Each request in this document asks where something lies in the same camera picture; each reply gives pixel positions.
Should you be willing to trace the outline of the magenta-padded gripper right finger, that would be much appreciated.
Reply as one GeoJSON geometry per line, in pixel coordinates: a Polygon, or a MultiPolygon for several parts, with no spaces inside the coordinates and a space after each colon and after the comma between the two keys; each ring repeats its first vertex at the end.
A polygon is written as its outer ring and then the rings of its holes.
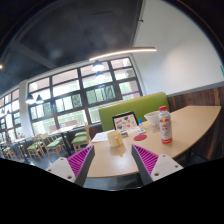
{"type": "Polygon", "coordinates": [[[138,145],[132,145],[131,153],[144,185],[182,169],[182,166],[167,154],[157,155],[138,145]]]}

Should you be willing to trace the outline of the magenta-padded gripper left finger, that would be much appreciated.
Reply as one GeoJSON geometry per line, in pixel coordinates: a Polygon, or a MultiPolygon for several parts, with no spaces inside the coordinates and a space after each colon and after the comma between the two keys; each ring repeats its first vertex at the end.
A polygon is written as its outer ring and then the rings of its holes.
{"type": "Polygon", "coordinates": [[[94,156],[95,149],[89,146],[68,158],[58,158],[47,168],[47,171],[78,186],[83,186],[94,156]]]}

